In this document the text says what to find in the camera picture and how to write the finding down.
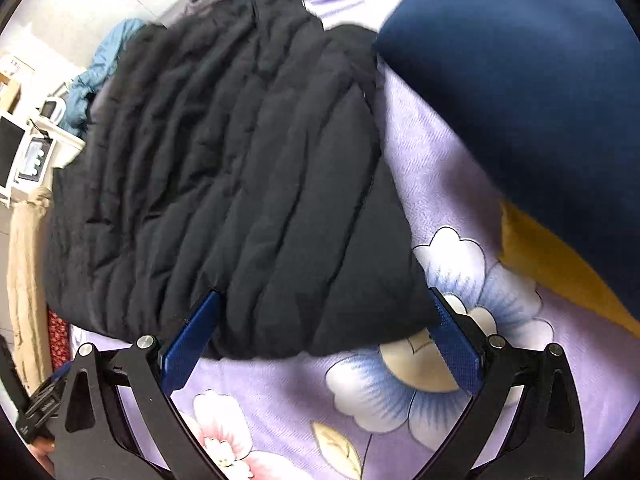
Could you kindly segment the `person's left hand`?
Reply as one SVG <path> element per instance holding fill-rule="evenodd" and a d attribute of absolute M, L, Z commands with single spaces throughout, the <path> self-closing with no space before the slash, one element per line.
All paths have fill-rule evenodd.
<path fill-rule="evenodd" d="M 35 457 L 36 461 L 47 471 L 52 478 L 55 477 L 54 465 L 50 460 L 49 455 L 54 451 L 54 442 L 51 440 L 43 439 L 42 437 L 35 438 L 32 443 L 27 445 L 29 452 Z"/>

